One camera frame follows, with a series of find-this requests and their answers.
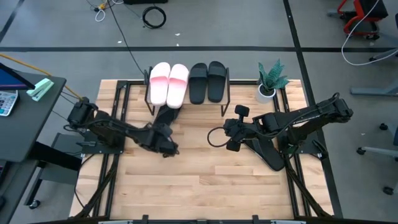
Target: calculator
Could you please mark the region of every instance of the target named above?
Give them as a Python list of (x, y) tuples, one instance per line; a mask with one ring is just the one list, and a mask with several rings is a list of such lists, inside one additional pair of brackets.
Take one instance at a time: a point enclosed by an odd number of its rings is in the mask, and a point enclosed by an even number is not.
[(0, 116), (8, 116), (18, 100), (18, 90), (0, 91)]

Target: white slide sandal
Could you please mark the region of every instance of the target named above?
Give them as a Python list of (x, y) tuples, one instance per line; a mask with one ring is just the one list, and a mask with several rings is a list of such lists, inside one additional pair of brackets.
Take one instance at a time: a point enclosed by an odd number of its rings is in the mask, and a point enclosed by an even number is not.
[(169, 75), (170, 65), (167, 62), (158, 63), (150, 72), (150, 102), (154, 106), (166, 104)]
[(188, 85), (189, 70), (181, 64), (173, 66), (169, 76), (167, 106), (178, 109), (182, 106)]

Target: slide sandal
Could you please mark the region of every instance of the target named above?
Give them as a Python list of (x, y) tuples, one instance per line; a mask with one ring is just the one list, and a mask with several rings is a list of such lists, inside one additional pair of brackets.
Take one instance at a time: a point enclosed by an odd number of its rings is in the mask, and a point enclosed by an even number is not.
[(206, 96), (207, 87), (207, 65), (197, 63), (189, 73), (189, 100), (192, 104), (202, 104)]
[(167, 92), (167, 106), (178, 109), (182, 106), (187, 90), (188, 69), (181, 64), (173, 66), (169, 76), (169, 91)]
[(166, 104), (169, 75), (170, 65), (167, 62), (158, 63), (150, 72), (150, 102), (154, 106)]
[(224, 96), (226, 69), (220, 62), (211, 62), (207, 75), (207, 97), (211, 102), (219, 103)]

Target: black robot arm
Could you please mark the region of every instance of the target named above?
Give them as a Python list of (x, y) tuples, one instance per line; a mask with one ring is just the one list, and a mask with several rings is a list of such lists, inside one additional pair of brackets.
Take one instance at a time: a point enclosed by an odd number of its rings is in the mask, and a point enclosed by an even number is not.
[[(336, 93), (332, 98), (322, 101), (314, 106), (309, 106), (289, 113), (274, 112), (254, 117), (252, 123), (244, 123), (243, 117), (248, 116), (249, 108), (238, 105), (235, 113), (239, 119), (227, 119), (223, 126), (227, 136), (231, 137), (228, 146), (236, 146), (234, 142), (244, 139), (274, 138), (287, 129), (289, 143), (296, 144), (304, 140), (308, 134), (322, 128), (328, 123), (345, 123), (353, 115), (343, 99)], [(294, 124), (303, 123), (300, 127), (293, 128)]]
[[(353, 110), (349, 109), (346, 102), (338, 97), (339, 94), (336, 93), (332, 98), (324, 100), (314, 106), (289, 113), (267, 113), (253, 118), (253, 121), (258, 124), (258, 120), (261, 119), (263, 133), (276, 133), (277, 135), (286, 128), (289, 128), (287, 130), (289, 144), (294, 145), (299, 141), (305, 140), (310, 133), (322, 128), (328, 123), (346, 123), (351, 119)], [(291, 127), (291, 125), (303, 122), (306, 123), (302, 126)]]
[(172, 130), (167, 124), (155, 121), (154, 124), (148, 123), (143, 128), (137, 128), (98, 110), (87, 98), (75, 104), (68, 121), (70, 128), (82, 131), (89, 129), (98, 136), (101, 143), (109, 147), (118, 147), (119, 137), (125, 136), (151, 152), (163, 153), (166, 156), (178, 153), (178, 145), (171, 140)]

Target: artificial plant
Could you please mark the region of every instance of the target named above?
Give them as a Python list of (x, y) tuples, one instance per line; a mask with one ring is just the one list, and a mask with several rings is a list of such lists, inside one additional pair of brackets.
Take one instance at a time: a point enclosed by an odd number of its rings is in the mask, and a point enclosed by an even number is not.
[(267, 74), (264, 71), (264, 67), (262, 63), (259, 63), (259, 70), (260, 70), (260, 79), (258, 84), (262, 84), (260, 88), (263, 93), (272, 92), (274, 89), (281, 89), (284, 88), (289, 81), (286, 79), (287, 76), (281, 76), (285, 65), (280, 64), (280, 59), (276, 61), (275, 65)]

